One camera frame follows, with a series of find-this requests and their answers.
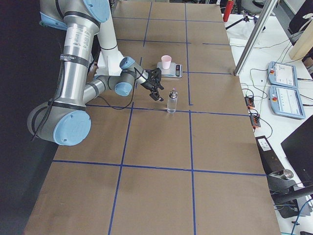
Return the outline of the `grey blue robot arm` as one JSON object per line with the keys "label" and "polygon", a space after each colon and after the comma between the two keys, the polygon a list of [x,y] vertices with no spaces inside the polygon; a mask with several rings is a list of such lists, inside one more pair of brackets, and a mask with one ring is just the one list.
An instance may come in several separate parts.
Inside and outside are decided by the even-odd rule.
{"label": "grey blue robot arm", "polygon": [[34,138],[79,144],[91,128],[86,104],[107,90],[128,96],[140,84],[162,101],[160,69],[147,71],[119,51],[109,1],[42,0],[40,15],[43,26],[64,30],[66,37],[56,92],[27,118]]}

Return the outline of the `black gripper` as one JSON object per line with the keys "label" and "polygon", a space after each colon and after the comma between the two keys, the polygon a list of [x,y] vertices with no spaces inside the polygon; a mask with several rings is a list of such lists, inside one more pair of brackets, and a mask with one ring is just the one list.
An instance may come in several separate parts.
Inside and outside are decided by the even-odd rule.
{"label": "black gripper", "polygon": [[143,87],[151,91],[150,97],[154,101],[163,101],[163,98],[160,96],[158,91],[158,89],[164,89],[164,87],[161,85],[161,70],[144,70],[143,75],[145,78]]}

